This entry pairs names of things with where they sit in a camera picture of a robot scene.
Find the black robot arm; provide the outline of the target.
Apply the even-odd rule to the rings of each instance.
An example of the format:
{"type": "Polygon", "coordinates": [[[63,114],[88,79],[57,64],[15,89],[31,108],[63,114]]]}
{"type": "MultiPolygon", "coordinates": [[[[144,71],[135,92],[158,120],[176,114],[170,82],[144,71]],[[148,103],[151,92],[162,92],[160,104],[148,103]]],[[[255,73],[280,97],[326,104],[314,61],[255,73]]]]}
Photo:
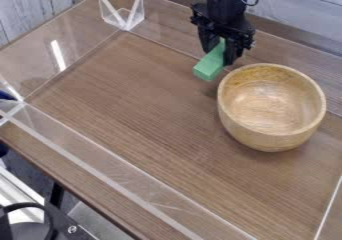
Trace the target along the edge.
{"type": "Polygon", "coordinates": [[[243,51],[254,45],[256,29],[246,18],[247,7],[259,3],[255,0],[206,0],[191,5],[191,23],[198,27],[202,49],[208,54],[220,40],[224,40],[222,52],[223,65],[230,66],[242,57],[243,51]]]}

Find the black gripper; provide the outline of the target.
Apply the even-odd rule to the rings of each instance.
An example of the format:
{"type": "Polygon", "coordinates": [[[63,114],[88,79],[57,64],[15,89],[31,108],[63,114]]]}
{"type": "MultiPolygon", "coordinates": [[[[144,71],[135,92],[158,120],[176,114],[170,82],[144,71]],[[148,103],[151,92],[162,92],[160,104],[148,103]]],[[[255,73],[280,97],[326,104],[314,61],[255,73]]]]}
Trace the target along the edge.
{"type": "Polygon", "coordinates": [[[191,23],[198,26],[203,51],[224,39],[223,64],[230,66],[254,43],[255,28],[244,17],[247,0],[206,0],[191,5],[191,23]]]}

